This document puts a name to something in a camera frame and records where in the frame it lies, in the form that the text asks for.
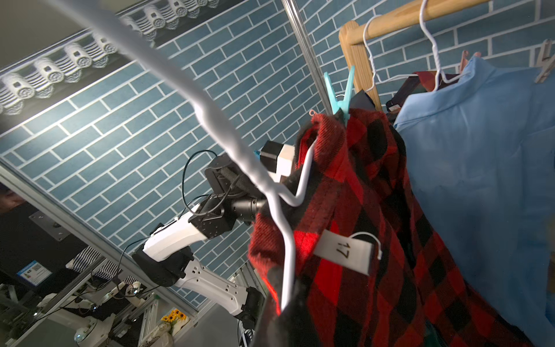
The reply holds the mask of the red black plaid shirt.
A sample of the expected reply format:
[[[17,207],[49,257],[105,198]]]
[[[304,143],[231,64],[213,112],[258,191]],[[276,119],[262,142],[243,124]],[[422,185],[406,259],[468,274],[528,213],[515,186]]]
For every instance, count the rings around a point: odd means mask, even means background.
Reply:
[[[285,244],[268,208],[249,261],[269,289],[255,346],[529,346],[464,279],[412,192],[403,139],[378,111],[317,114],[295,145],[283,205],[296,247],[291,303],[280,306]]]

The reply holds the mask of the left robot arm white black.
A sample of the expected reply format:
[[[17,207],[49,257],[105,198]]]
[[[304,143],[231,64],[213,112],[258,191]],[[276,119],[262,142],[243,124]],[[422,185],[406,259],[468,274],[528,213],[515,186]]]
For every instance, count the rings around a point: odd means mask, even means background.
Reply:
[[[160,287],[190,289],[219,304],[253,329],[264,305],[254,287],[234,284],[195,259],[191,246],[231,231],[236,222],[254,223],[265,196],[227,154],[215,156],[205,169],[212,192],[172,222],[161,225],[137,247],[132,258]]]

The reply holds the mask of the white number tag 17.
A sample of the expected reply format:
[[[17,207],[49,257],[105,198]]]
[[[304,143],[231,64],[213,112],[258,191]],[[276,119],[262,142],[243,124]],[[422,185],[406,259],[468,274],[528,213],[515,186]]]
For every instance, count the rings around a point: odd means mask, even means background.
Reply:
[[[324,230],[313,255],[369,276],[373,260],[382,259],[382,243],[366,231],[359,231],[344,237]]]

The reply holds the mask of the wooden clothes rack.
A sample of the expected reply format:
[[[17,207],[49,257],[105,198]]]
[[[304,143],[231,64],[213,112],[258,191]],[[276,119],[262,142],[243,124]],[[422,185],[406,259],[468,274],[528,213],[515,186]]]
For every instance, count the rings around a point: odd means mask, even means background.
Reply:
[[[354,90],[364,91],[381,110],[380,97],[372,81],[375,69],[371,66],[366,40],[378,38],[419,24],[420,20],[434,20],[482,4],[481,0],[412,1],[387,14],[380,15],[368,25],[350,21],[339,32],[341,49],[348,68],[354,68]]]

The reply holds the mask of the dark multicolour plaid shirt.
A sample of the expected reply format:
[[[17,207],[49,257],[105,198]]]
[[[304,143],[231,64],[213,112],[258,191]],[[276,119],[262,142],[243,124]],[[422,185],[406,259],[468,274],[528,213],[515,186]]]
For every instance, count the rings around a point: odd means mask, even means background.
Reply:
[[[435,72],[416,72],[415,77],[408,77],[404,80],[400,89],[385,104],[385,113],[390,122],[394,124],[406,99],[413,94],[432,92],[435,84]],[[351,98],[350,108],[357,108],[366,111],[375,111],[373,100],[361,91]]]

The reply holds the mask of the light blue shirt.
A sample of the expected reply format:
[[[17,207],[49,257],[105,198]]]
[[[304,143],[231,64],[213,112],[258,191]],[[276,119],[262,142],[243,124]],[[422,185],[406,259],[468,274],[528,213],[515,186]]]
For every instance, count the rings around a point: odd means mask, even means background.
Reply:
[[[413,193],[465,280],[535,346],[553,346],[554,77],[540,73],[471,59],[455,84],[410,95],[394,126]]]

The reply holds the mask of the pink clothespin at collar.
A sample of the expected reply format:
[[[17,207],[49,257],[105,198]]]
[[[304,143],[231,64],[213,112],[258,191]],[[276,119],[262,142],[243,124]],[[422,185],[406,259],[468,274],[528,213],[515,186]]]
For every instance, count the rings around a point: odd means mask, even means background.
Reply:
[[[470,55],[469,51],[464,50],[461,54],[461,60],[460,60],[460,64],[459,64],[459,73],[462,74],[464,69],[468,66],[470,60],[472,58],[480,58],[481,57],[481,52],[477,51],[474,54]]]

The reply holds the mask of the clear clothespin on blue shirt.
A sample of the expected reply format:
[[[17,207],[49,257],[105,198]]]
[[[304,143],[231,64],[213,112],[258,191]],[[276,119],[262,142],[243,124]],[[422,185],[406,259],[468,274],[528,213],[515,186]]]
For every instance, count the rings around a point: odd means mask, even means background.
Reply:
[[[554,56],[551,56],[552,44],[551,39],[546,39],[540,47],[536,60],[536,67],[540,69],[540,72],[535,79],[536,84],[544,83],[554,69]]]

